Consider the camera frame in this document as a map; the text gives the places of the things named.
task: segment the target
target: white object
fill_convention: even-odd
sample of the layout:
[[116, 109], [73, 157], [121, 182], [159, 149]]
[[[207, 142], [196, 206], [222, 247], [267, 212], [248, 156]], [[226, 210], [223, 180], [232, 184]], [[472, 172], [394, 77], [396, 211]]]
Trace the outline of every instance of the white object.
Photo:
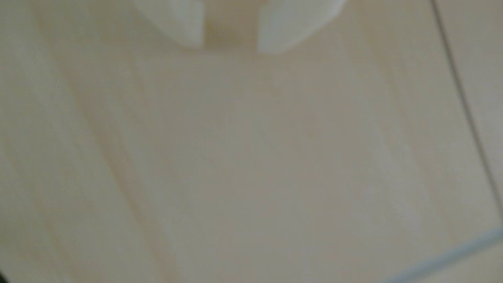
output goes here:
[[192, 0], [133, 0], [147, 19], [175, 42], [200, 48], [204, 42], [204, 4]]
[[281, 53], [329, 23], [347, 0], [274, 0], [259, 16], [260, 52]]

